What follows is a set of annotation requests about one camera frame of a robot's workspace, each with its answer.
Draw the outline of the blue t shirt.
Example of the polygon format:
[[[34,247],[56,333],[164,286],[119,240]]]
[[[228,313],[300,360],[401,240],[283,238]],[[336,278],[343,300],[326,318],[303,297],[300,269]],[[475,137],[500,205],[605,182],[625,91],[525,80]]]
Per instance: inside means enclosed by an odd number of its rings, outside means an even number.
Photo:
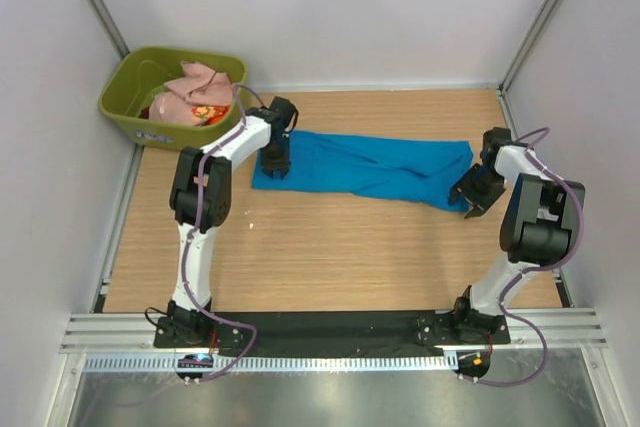
[[[424,203],[450,211],[468,211],[450,189],[471,167],[466,141],[419,141],[296,130],[290,136],[291,168],[271,179],[255,165],[256,190],[350,193],[357,196]]]

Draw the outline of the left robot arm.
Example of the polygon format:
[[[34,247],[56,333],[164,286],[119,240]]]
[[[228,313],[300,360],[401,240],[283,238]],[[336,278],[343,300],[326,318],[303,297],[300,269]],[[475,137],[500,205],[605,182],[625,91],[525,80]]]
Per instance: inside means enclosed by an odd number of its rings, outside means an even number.
[[[210,313],[212,259],[218,230],[231,210],[234,170],[258,153],[261,173],[285,179],[297,119],[295,105],[276,97],[267,107],[250,108],[217,141],[180,152],[169,198],[179,231],[179,272],[156,323],[156,347],[202,347],[212,337],[220,324]]]

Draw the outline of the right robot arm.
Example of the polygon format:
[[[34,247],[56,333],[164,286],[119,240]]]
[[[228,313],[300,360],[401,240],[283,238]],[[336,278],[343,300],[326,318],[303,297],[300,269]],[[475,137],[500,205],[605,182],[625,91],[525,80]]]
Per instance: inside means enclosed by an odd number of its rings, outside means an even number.
[[[479,344],[505,328],[506,308],[531,277],[570,259],[584,229],[585,188],[549,171],[524,139],[494,127],[482,138],[479,162],[464,141],[411,141],[296,131],[293,168],[284,189],[349,193],[424,203],[466,218],[511,194],[499,232],[502,251],[454,307],[424,321],[429,343]]]

